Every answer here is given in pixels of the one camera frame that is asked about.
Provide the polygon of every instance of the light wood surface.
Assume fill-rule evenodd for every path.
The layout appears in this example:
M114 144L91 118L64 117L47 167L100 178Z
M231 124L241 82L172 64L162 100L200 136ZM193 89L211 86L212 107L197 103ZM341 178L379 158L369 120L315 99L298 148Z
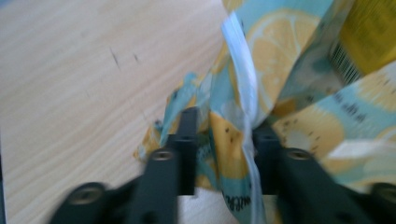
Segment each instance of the light wood surface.
M11 1L0 8L0 134L9 224L45 223L66 192L137 176L165 98L205 73L220 0ZM182 223L232 223L219 194L181 199Z

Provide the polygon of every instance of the wood grain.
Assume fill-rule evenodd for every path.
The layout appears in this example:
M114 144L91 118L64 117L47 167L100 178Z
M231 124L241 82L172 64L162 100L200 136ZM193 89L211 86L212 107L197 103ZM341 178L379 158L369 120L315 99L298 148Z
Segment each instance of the wood grain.
M205 73L213 63L225 17L220 0L3 5L0 130L8 223L45 223L76 185L118 186L137 176L142 166L133 150L162 118L165 98L182 77ZM200 191L196 203L185 199L192 205L180 210L182 222L235 222L212 194Z

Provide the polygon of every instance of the crumpled wrapper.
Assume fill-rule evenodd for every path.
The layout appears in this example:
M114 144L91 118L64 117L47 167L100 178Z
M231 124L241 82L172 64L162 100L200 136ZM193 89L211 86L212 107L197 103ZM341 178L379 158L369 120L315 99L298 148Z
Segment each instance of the crumpled wrapper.
M361 139L381 139L386 146L396 142L396 63L343 86L328 60L353 1L223 3L234 12L222 26L219 57L205 76L184 77L167 98L163 122L148 128L134 156L145 161L163 147L177 130L180 112L196 106L196 185L221 190L240 223L265 222L251 142L251 130L265 120L284 147L309 150L345 185L364 189L373 181L395 183L394 165L364 166L384 159L384 151L396 158L394 147L380 155L366 150L370 153L361 160L338 147Z

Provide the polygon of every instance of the white strip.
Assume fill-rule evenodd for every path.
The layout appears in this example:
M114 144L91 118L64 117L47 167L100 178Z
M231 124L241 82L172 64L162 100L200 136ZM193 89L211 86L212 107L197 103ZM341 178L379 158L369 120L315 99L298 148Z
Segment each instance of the white strip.
M251 223L262 224L265 220L262 202L262 186L260 175L254 162L254 147L251 140L251 127L254 125L258 106L257 78L250 56L248 43L239 24L239 21L232 13L223 23L222 32L227 42L228 49L233 59L236 82L239 92L239 100L244 111L244 142L242 149L247 160L249 177L251 181Z

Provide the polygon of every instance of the barcode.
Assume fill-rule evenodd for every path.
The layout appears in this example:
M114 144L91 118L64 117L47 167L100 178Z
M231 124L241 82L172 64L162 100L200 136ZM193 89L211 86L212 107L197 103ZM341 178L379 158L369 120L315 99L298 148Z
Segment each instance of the barcode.
M361 78L359 69L349 58L340 42L337 42L332 47L330 51L330 62L338 70L345 84L350 84Z

